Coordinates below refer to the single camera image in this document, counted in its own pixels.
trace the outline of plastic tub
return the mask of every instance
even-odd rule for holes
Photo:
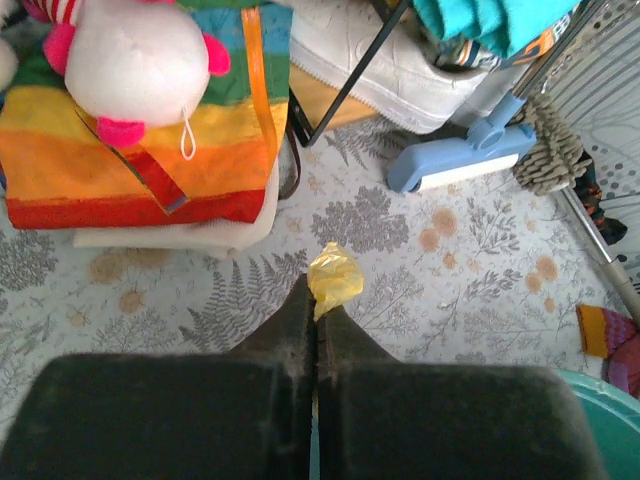
[[[640,402],[603,380],[558,373],[582,402],[610,479],[640,478]]]

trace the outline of plush toy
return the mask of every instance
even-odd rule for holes
[[[4,27],[9,15],[16,10],[14,0],[0,0],[0,28]],[[0,38],[0,92],[7,89],[18,69],[18,58],[9,42]]]
[[[45,56],[113,147],[137,144],[148,127],[187,127],[209,75],[231,67],[224,45],[203,35],[175,0],[24,3],[36,19],[54,23]]]

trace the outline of white sneaker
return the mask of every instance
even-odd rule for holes
[[[320,81],[341,88],[379,32],[368,0],[296,0],[291,61]],[[440,128],[487,76],[443,72],[430,65],[418,38],[394,28],[351,95],[400,127],[429,133]]]
[[[478,118],[486,117],[524,75],[530,64],[514,65],[487,75],[475,92],[451,116],[456,125],[470,127]]]

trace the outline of plastic bag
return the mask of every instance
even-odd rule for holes
[[[364,276],[355,259],[340,245],[329,243],[311,262],[307,274],[309,289],[316,299],[313,319],[362,293]]]

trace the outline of floor mat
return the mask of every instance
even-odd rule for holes
[[[575,306],[620,305],[554,200],[509,173],[397,195],[383,172],[408,136],[378,131],[329,132],[303,151],[300,190],[279,204],[272,234],[233,261],[74,249],[71,232],[17,232],[1,215],[0,438],[51,358],[229,349],[329,241],[365,275],[347,310],[396,357],[599,376],[601,361],[581,353]]]

